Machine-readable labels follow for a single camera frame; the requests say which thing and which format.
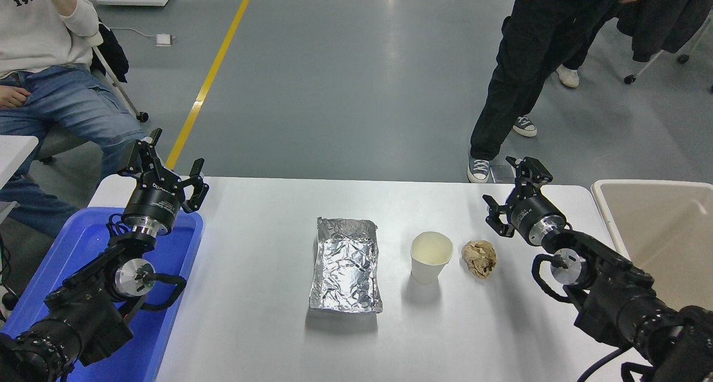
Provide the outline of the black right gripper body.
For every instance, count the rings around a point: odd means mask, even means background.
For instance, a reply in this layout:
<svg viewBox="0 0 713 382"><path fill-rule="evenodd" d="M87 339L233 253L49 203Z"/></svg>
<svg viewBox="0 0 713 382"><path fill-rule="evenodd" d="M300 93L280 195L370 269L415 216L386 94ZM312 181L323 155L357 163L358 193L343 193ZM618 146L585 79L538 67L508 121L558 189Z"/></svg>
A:
<svg viewBox="0 0 713 382"><path fill-rule="evenodd" d="M559 209L543 196L510 197L514 207L510 224L527 242L542 242L550 232L559 229Z"/></svg>

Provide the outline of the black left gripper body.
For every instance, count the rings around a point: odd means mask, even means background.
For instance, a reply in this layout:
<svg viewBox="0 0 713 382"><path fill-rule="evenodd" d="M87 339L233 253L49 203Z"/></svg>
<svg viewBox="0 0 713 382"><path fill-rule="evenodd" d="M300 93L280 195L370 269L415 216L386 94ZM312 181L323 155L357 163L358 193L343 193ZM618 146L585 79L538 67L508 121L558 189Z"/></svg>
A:
<svg viewBox="0 0 713 382"><path fill-rule="evenodd" d="M183 192L138 180L123 212L123 222L128 225L137 224L136 219L152 219L172 228L184 200Z"/></svg>

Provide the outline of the seated person's right hand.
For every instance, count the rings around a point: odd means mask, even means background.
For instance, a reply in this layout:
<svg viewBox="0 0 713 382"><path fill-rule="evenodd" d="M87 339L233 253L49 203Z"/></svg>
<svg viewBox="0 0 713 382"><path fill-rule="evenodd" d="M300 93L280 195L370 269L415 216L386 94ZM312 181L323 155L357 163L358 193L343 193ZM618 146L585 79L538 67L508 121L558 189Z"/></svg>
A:
<svg viewBox="0 0 713 382"><path fill-rule="evenodd" d="M30 96L31 93L22 87L0 86L0 106L2 110L23 106Z"/></svg>

